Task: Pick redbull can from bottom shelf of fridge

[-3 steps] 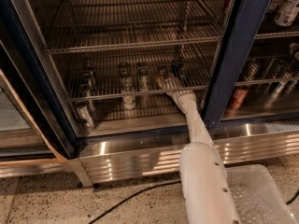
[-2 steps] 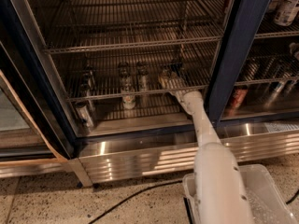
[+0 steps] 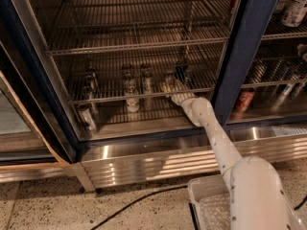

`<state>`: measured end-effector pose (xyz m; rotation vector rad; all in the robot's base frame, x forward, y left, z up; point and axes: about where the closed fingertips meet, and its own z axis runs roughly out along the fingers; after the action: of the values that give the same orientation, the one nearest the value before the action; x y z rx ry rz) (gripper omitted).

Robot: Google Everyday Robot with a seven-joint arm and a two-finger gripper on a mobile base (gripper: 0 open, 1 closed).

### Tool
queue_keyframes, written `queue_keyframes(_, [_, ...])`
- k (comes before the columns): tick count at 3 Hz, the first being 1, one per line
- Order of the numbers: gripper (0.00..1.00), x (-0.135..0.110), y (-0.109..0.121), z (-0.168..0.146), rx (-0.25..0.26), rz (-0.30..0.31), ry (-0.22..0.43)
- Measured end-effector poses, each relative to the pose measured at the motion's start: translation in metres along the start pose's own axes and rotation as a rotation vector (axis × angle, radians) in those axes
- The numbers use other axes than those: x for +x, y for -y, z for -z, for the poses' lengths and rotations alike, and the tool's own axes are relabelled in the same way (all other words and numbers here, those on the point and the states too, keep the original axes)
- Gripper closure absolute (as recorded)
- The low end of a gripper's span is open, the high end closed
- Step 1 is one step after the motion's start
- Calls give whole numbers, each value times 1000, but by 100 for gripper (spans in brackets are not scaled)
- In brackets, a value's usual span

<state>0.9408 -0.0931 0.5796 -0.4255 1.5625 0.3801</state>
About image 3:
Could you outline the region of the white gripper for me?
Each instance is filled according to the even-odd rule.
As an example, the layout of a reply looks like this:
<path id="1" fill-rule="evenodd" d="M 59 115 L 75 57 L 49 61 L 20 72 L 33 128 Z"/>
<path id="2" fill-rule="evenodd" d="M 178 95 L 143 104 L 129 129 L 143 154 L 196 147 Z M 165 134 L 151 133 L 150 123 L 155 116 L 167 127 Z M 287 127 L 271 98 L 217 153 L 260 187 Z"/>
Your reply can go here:
<path id="1" fill-rule="evenodd" d="M 168 84 L 165 82 L 162 82 L 160 84 L 160 89 L 163 93 L 166 95 L 169 95 L 172 90 Z M 189 88 L 184 85 L 180 80 L 175 80 L 175 90 L 178 91 L 189 91 Z M 171 96 L 171 100 L 176 104 L 180 106 L 187 106 L 189 105 L 193 100 L 196 99 L 196 95 L 194 93 L 178 93 Z"/>

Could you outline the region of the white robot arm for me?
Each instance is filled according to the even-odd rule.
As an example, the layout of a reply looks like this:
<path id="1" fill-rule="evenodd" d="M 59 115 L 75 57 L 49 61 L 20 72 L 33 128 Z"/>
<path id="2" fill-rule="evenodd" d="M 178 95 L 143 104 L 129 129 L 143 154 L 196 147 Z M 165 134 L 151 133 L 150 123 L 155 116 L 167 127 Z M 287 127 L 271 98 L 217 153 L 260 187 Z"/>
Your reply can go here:
<path id="1" fill-rule="evenodd" d="M 230 197 L 231 230 L 306 230 L 291 207 L 281 178 L 267 160 L 242 156 L 218 122 L 210 101 L 180 80 L 163 80 L 161 91 L 190 121 L 203 127 Z"/>

